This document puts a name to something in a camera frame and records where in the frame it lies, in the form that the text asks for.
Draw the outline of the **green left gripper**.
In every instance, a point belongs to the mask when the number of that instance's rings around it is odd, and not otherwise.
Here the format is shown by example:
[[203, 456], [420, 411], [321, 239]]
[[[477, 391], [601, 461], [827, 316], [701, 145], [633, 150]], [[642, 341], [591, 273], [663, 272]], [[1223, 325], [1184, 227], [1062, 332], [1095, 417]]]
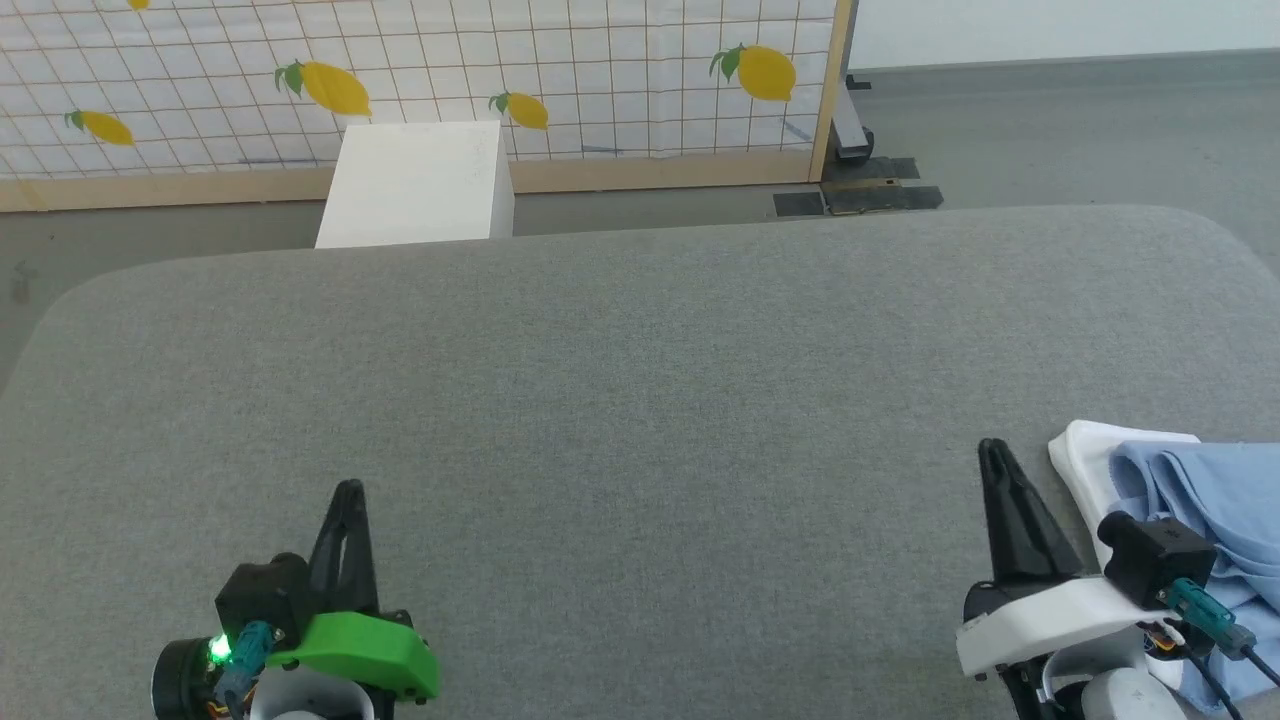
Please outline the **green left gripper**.
[[157, 719], [392, 719], [440, 694], [440, 665], [404, 612], [381, 614], [364, 483], [340, 482], [308, 560], [324, 614], [298, 644], [264, 620], [173, 641], [150, 684]]

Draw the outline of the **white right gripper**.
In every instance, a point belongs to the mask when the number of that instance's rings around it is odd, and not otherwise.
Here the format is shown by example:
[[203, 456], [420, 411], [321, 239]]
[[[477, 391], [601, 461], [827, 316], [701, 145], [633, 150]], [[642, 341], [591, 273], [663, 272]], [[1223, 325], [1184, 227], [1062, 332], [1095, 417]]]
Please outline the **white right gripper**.
[[1019, 719], [1184, 719], [1146, 653], [1170, 612], [1102, 577], [1075, 579], [1084, 565], [1007, 442], [983, 438], [977, 452], [995, 582], [1065, 583], [1018, 600], [973, 585], [956, 630], [963, 673], [1000, 679]]

